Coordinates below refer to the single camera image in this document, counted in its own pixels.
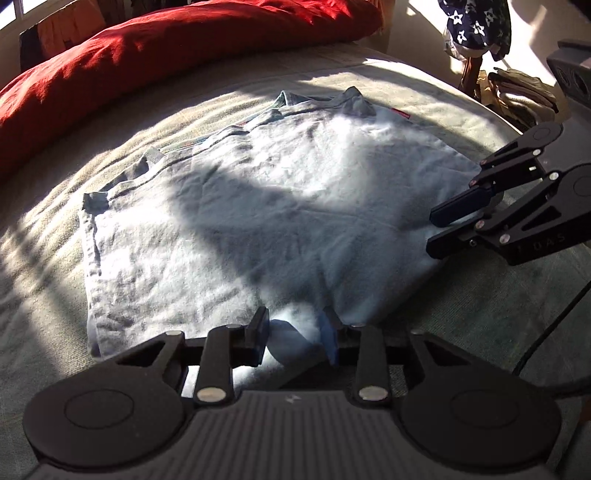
black cable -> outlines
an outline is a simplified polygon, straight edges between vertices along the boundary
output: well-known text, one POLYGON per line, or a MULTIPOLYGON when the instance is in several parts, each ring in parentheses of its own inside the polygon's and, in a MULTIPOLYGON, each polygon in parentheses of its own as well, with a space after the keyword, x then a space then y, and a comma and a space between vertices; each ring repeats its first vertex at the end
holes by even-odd
MULTIPOLYGON (((542 343, 544 343, 544 341, 550 336, 550 334, 553 331, 556 330, 556 327, 558 327, 558 325, 560 325, 560 323, 564 320, 564 318, 571 312, 571 310, 573 308, 575 308, 577 303, 579 303, 581 301, 581 299, 586 295, 586 293, 589 290, 591 290, 591 280, 581 289, 581 291, 579 293, 577 293, 577 296, 575 298, 573 298, 573 300, 566 306, 566 308, 562 312, 560 312, 560 314, 556 317, 556 319, 552 323, 550 323, 550 325, 548 325, 546 327, 546 329, 535 340, 535 342, 531 344, 531 346, 523 354, 521 359, 519 359, 519 361, 517 362, 517 365, 515 366, 515 368, 512 371, 513 375, 519 375, 521 373, 521 371, 525 367, 525 364, 533 356, 533 354, 540 347, 540 345, 542 343)), ((569 385, 574 385, 577 382, 583 382, 583 381, 585 381, 585 385, 587 385, 587 383, 589 383, 589 385, 591 385, 591 377, 590 377, 590 378, 584 378, 584 379, 578 380, 576 382, 571 382, 569 384, 556 385, 555 387, 546 387, 546 388, 549 388, 549 389, 556 389, 559 387, 566 388, 569 385)))
POLYGON ((572 382, 540 388, 555 400, 589 395, 591 394, 591 375, 572 382))

bedsheet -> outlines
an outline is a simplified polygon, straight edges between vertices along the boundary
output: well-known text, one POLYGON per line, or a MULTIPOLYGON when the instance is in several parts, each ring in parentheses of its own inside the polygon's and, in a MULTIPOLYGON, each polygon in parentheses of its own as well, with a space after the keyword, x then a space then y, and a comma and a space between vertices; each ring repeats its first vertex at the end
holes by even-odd
MULTIPOLYGON (((166 152, 221 129, 282 90, 333 96, 350 85, 373 103, 410 114, 474 161, 517 136, 443 82, 375 51, 337 44, 211 64, 145 89, 45 149, 0 192, 0 478, 20 478, 35 464, 21 428, 27 401, 92 363, 77 221, 84 192, 96 191, 148 147, 166 152)), ((474 249, 446 262, 386 323, 409 320, 510 368, 578 292, 590 266, 585 247, 512 268, 474 249)), ((525 378, 542 384, 588 373, 590 301, 542 346, 525 378)), ((310 358, 310 365, 317 361, 310 358)), ((251 385, 274 388, 288 380, 273 369, 264 373, 251 375, 251 385)), ((551 463, 568 444, 577 408, 578 400, 563 405, 563 438, 551 463)))
POLYGON ((151 148, 84 197, 89 349, 108 358, 167 330, 205 337, 265 305, 262 365, 234 386, 244 372, 284 378, 324 355, 325 306, 348 325, 376 321, 438 269, 430 209, 478 171, 353 86, 283 91, 249 121, 168 155, 151 148), (291 328, 305 341, 285 338, 291 328))

crumpled fabric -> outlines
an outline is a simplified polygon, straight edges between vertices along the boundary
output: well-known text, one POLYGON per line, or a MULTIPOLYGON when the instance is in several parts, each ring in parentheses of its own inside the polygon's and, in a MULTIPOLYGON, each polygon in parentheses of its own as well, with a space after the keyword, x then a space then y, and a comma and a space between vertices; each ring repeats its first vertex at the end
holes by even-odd
POLYGON ((519 70, 481 72, 479 88, 483 105, 515 125, 519 130, 552 122, 558 113, 556 97, 539 78, 519 70))
POLYGON ((265 305, 263 364, 235 383, 289 380, 324 358, 324 306, 346 324, 377 322, 435 272, 430 210, 478 171, 354 87, 284 92, 246 123, 150 148, 85 194, 90 352, 108 358, 167 330, 206 336, 265 305))
POLYGON ((458 60, 491 52, 500 61, 511 49, 511 16, 506 0, 439 0, 447 15, 446 51, 458 60))

navy blue clothing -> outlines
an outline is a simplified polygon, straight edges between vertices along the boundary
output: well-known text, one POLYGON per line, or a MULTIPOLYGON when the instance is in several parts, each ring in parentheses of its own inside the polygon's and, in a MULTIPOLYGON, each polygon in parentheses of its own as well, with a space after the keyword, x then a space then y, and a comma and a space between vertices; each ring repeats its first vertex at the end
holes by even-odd
POLYGON ((507 0, 439 0, 448 16, 447 29, 452 40, 472 50, 491 48, 495 61, 502 60, 511 48, 511 17, 507 0))

window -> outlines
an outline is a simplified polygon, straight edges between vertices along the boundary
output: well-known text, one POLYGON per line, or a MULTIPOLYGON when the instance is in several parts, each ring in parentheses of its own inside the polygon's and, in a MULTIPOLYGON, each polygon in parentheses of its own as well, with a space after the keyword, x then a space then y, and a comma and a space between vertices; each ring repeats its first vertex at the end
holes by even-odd
POLYGON ((17 14, 14 11, 14 4, 10 4, 0 12, 0 28, 6 27, 10 22, 16 19, 17 14))
POLYGON ((26 14, 35 7, 41 5, 45 0, 22 0, 22 13, 26 14))

